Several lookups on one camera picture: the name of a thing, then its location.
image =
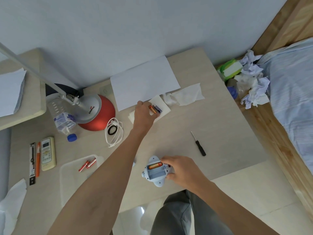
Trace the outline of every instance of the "bottle label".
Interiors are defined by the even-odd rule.
[[[54,123],[55,126],[58,128],[60,125],[62,125],[63,123],[70,121],[70,122],[75,122],[74,120],[74,116],[69,114],[69,113],[62,113],[59,114],[57,117],[55,117],[54,119]]]

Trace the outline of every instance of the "wooden bed frame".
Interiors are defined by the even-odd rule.
[[[252,50],[256,55],[313,37],[313,0],[287,0]],[[264,149],[280,165],[313,221],[313,175],[295,150],[269,103],[241,111]]]

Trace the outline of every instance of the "leg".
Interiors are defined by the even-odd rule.
[[[215,211],[206,202],[188,190],[186,193],[194,213],[196,235],[233,235],[232,231],[219,219]]]
[[[189,235],[191,206],[186,191],[167,197],[154,220],[151,235]]]

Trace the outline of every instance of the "plastic water bottle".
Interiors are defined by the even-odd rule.
[[[66,102],[60,97],[52,99],[47,103],[48,109],[53,117],[53,121],[57,130],[67,136],[69,142],[73,142],[77,139],[76,134],[74,134],[74,128],[76,122],[74,117],[69,114],[68,108],[66,107]]]

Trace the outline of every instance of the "black screwdriver handle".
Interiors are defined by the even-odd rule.
[[[203,150],[203,148],[201,147],[201,145],[200,145],[200,143],[199,143],[198,140],[196,141],[196,144],[197,144],[198,149],[200,150],[202,156],[206,156],[206,153],[205,153],[205,151]]]

